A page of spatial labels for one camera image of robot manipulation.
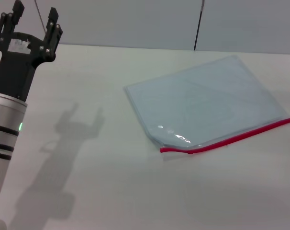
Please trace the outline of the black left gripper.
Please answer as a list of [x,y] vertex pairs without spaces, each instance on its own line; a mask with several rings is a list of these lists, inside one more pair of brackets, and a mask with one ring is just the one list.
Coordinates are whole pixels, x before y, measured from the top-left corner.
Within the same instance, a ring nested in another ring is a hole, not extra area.
[[[44,40],[33,35],[14,32],[24,11],[21,0],[15,0],[12,12],[0,15],[0,93],[26,101],[37,67],[45,62],[53,62],[62,36],[56,8],[51,7]],[[9,51],[12,39],[29,41],[30,53]]]

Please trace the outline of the clear document bag red zipper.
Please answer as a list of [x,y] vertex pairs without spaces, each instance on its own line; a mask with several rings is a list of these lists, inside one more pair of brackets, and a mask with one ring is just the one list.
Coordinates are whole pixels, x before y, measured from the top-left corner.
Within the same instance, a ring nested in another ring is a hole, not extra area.
[[194,154],[290,123],[290,116],[237,56],[125,87],[161,152]]

